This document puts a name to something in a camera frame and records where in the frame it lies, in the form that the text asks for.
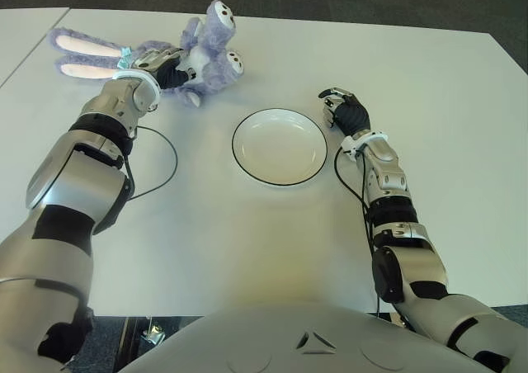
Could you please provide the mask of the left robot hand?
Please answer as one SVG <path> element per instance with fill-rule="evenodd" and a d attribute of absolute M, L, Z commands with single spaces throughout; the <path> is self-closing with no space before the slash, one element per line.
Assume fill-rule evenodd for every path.
<path fill-rule="evenodd" d="M 196 78 L 196 71 L 184 64 L 187 52 L 178 48 L 147 50 L 131 65 L 149 73 L 162 90 L 178 88 Z"/>

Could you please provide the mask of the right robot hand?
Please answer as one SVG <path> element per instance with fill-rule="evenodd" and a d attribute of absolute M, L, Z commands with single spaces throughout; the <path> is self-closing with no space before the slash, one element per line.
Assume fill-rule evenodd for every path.
<path fill-rule="evenodd" d="M 323 100 L 323 117 L 330 128 L 336 126 L 345 136 L 371 129 L 368 111 L 352 92 L 333 87 L 318 98 Z"/>

